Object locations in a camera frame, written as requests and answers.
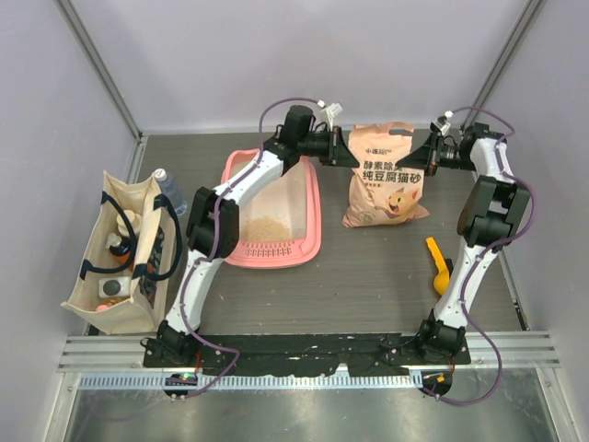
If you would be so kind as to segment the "pink cat litter bag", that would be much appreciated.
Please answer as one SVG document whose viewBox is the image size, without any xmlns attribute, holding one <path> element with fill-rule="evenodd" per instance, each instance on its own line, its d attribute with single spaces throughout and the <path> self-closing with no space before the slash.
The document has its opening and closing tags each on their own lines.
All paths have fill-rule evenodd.
<svg viewBox="0 0 589 442">
<path fill-rule="evenodd" d="M 405 122 L 351 130 L 348 147 L 359 166 L 352 170 L 345 227 L 400 225 L 430 215 L 420 204 L 424 172 L 398 165 L 411 151 L 413 133 Z"/>
</svg>

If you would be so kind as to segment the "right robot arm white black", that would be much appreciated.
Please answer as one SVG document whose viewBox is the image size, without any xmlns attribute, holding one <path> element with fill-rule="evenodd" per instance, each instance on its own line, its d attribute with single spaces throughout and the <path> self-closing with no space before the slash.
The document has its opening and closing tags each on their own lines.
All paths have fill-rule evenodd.
<svg viewBox="0 0 589 442">
<path fill-rule="evenodd" d="M 465 347 L 479 285 L 499 251 L 518 233 L 531 197 L 511 170 L 503 134 L 476 122 L 463 131 L 459 144 L 448 144 L 449 128 L 447 117 L 434 120 L 423 145 L 398 162 L 403 168 L 421 169 L 426 176 L 439 168 L 477 174 L 458 218 L 460 250 L 448 287 L 422 322 L 415 342 L 417 356 L 428 364 L 453 358 Z"/>
</svg>

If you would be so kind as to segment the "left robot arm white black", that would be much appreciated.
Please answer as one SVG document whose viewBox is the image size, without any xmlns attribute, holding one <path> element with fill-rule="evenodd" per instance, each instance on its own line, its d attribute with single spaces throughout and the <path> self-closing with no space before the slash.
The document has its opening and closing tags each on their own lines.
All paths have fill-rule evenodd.
<svg viewBox="0 0 589 442">
<path fill-rule="evenodd" d="M 324 166 L 356 168 L 335 118 L 342 106 L 309 98 L 288 99 L 290 108 L 271 137 L 261 137 L 258 153 L 236 175 L 194 195 L 187 225 L 188 255 L 174 304 L 145 348 L 154 366 L 185 367 L 207 346 L 239 356 L 234 348 L 207 341 L 197 329 L 213 279 L 239 241 L 240 211 L 269 184 L 284 176 L 301 157 Z"/>
</svg>

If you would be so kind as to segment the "yellow plastic scoop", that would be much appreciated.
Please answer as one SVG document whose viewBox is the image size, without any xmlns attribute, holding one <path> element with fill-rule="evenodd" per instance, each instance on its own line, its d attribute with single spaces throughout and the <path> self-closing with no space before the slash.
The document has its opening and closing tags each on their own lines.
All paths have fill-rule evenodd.
<svg viewBox="0 0 589 442">
<path fill-rule="evenodd" d="M 442 297 L 449 286 L 453 263 L 451 259 L 444 256 L 433 237 L 428 237 L 425 242 L 436 269 L 436 275 L 433 277 L 433 290 Z"/>
</svg>

